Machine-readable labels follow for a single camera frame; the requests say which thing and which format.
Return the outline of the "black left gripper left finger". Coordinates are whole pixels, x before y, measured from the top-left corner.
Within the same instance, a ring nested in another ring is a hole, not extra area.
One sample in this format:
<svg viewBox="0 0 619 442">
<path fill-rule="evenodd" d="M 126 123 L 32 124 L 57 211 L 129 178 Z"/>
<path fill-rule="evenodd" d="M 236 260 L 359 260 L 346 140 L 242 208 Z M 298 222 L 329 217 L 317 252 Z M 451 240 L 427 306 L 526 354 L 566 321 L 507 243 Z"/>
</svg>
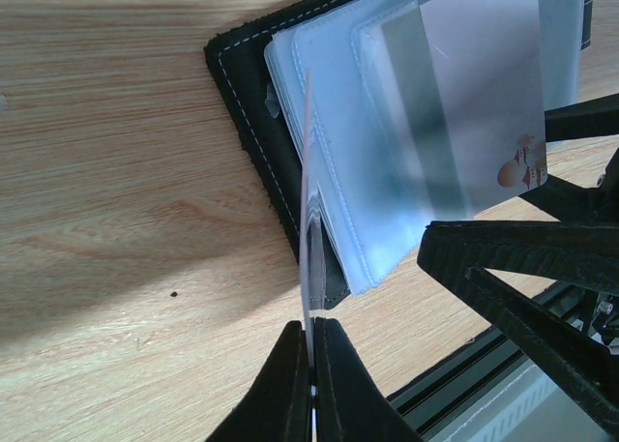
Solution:
<svg viewBox="0 0 619 442">
<path fill-rule="evenodd" d="M 310 365 L 302 323 L 288 322 L 250 389 L 210 441 L 310 441 Z"/>
</svg>

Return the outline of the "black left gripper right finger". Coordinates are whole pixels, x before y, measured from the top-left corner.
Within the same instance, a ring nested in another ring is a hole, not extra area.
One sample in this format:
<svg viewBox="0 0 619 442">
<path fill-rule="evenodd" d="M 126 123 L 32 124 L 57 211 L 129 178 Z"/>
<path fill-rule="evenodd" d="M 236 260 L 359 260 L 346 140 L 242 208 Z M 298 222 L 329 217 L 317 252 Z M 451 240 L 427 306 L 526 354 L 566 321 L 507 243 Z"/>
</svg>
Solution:
<svg viewBox="0 0 619 442">
<path fill-rule="evenodd" d="M 319 441 L 420 441 L 374 384 L 336 319 L 314 320 Z"/>
</svg>

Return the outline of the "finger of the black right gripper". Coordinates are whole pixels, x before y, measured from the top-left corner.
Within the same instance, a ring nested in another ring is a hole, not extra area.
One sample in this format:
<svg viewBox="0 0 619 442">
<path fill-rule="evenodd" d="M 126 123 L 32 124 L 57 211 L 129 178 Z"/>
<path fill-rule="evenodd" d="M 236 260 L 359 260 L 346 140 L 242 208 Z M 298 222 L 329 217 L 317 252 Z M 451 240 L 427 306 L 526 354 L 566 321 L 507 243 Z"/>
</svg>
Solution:
<svg viewBox="0 0 619 442">
<path fill-rule="evenodd" d="M 618 434 L 618 358 L 496 270 L 618 293 L 618 227 L 560 221 L 435 221 L 419 266 L 512 340 L 609 436 Z"/>
<path fill-rule="evenodd" d="M 616 94 L 555 108 L 545 113 L 548 142 L 598 138 L 618 134 Z M 522 199 L 563 223 L 618 222 L 618 156 L 608 162 L 595 188 L 584 188 L 550 175 L 541 187 Z"/>
</svg>

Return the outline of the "black leather card holder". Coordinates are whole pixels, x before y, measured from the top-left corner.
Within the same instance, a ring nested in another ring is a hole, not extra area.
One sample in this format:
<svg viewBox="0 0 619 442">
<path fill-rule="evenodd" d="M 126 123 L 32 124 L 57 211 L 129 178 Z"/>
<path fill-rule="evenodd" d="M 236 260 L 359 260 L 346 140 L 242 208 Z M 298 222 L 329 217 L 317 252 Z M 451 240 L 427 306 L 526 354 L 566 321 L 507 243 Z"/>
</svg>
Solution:
<svg viewBox="0 0 619 442">
<path fill-rule="evenodd" d="M 433 220 L 406 182 L 368 33 L 427 0 L 304 0 L 210 41 L 207 66 L 300 261 L 307 70 L 319 152 L 324 309 L 378 286 Z M 544 114 L 575 103 L 593 0 L 538 0 Z"/>
</svg>

